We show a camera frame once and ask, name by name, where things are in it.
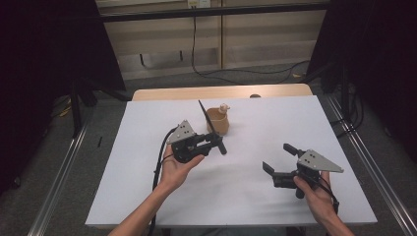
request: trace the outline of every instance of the triangular metal plate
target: triangular metal plate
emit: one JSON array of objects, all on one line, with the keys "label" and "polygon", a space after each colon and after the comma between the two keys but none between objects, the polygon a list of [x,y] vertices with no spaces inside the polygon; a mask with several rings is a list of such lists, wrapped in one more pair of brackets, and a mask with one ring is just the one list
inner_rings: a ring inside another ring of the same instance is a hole
[{"label": "triangular metal plate", "polygon": [[298,163],[304,165],[310,169],[318,171],[330,171],[330,172],[339,172],[342,173],[344,170],[340,166],[334,164],[324,156],[318,154],[314,150],[307,150],[300,158],[298,158]]},{"label": "triangular metal plate", "polygon": [[177,129],[172,133],[168,138],[167,144],[171,145],[173,143],[186,140],[196,135],[193,128],[191,128],[190,123],[187,120],[184,120],[181,124],[178,125]]}]

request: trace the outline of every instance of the person's left hand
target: person's left hand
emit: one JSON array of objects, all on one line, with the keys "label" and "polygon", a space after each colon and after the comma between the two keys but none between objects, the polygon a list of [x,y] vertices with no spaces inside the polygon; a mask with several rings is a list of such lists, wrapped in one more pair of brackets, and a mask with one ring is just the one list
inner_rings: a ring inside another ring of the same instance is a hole
[{"label": "person's left hand", "polygon": [[196,167],[205,158],[203,155],[197,155],[188,163],[180,163],[172,155],[173,151],[171,145],[166,146],[163,157],[168,156],[162,162],[162,176],[160,178],[160,185],[169,188],[170,192],[178,189],[186,180],[188,173]]}]

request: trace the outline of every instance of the white tabletop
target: white tabletop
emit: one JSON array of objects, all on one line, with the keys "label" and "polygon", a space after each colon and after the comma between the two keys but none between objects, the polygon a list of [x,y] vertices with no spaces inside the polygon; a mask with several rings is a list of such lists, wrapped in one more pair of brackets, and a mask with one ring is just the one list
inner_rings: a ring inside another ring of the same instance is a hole
[{"label": "white tabletop", "polygon": [[[227,103],[230,128],[224,137],[228,154],[213,148],[157,213],[160,227],[288,226],[316,224],[305,199],[295,190],[275,188],[262,168],[296,169],[297,158],[284,143],[313,149],[338,164],[331,173],[340,201],[339,216],[347,224],[377,222],[369,203],[315,96],[203,99],[206,109]],[[128,102],[119,133],[87,225],[119,224],[151,192],[153,170],[166,133],[187,119],[206,134],[197,100]]]}]

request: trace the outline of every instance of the cup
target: cup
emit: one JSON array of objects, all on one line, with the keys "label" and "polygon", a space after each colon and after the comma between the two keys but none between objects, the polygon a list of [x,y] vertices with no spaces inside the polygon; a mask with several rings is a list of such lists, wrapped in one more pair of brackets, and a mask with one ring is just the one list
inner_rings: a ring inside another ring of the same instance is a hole
[{"label": "cup", "polygon": [[[224,136],[227,134],[229,130],[229,120],[227,119],[227,113],[221,114],[218,111],[218,107],[210,108],[207,110],[208,118],[210,119],[212,125],[214,126],[215,131],[221,135]],[[211,133],[211,127],[208,123],[208,131]]]}]

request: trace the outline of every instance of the forearm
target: forearm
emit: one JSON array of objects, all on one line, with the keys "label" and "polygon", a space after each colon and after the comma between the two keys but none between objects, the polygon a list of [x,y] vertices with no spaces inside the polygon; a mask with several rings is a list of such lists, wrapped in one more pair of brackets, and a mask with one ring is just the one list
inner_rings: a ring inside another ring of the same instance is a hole
[{"label": "forearm", "polygon": [[331,236],[352,236],[352,231],[341,221],[341,219],[335,214],[326,220],[321,222],[323,227],[328,231]]},{"label": "forearm", "polygon": [[158,185],[153,192],[109,235],[141,235],[172,190]]}]

